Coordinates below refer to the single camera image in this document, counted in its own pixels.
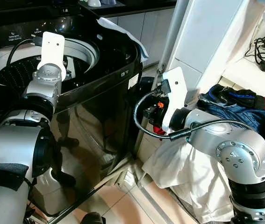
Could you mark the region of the black top-load washing machine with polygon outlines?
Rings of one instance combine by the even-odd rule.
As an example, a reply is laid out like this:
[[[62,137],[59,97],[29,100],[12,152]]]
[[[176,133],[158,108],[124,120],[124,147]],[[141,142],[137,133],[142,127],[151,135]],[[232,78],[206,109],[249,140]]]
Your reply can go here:
[[[121,162],[132,141],[130,99],[144,59],[138,41],[74,0],[0,1],[0,49],[12,47],[7,67],[20,46],[41,46],[45,31],[91,43],[100,60],[85,85],[67,92],[60,86],[49,117],[55,144],[44,152],[44,173],[34,179],[18,224],[36,210],[51,218],[66,215]],[[18,92],[0,84],[0,122],[13,109],[41,107],[37,99],[23,99],[27,88]]]

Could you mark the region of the perforated steel washer drum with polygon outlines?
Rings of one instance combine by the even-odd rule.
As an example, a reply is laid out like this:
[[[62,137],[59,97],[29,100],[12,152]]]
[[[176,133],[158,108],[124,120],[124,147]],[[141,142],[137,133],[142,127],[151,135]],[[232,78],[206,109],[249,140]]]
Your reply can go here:
[[[6,66],[12,47],[0,49],[0,84],[23,92],[32,81],[33,72],[41,61],[41,47],[26,43],[20,46],[11,58],[10,66]],[[62,91],[67,92],[85,85],[87,73],[98,64],[100,51],[91,43],[66,38],[64,42],[64,56],[74,57],[75,77],[64,80]]]

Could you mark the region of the white cloth garment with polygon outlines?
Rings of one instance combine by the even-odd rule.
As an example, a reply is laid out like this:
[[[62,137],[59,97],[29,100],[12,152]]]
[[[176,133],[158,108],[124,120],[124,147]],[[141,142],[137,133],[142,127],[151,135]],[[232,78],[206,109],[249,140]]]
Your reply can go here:
[[[228,222],[234,216],[223,166],[185,140],[165,140],[142,169],[159,188],[171,188],[189,203],[199,223]]]

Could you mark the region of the black garment red blue stripes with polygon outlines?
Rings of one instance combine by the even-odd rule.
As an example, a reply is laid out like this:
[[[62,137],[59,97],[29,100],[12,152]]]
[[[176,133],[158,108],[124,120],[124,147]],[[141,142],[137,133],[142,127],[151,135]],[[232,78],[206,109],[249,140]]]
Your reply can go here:
[[[208,92],[214,102],[225,105],[238,105],[250,109],[265,110],[265,96],[258,95],[251,90],[235,90],[220,84],[214,85]]]

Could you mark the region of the blue denim jeans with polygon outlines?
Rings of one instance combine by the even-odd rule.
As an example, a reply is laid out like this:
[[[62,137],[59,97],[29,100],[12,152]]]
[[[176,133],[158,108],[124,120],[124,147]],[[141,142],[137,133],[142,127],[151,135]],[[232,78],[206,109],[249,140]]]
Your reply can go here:
[[[214,102],[214,100],[209,98],[208,92],[199,94],[198,107],[222,119],[243,122],[265,139],[265,110]]]

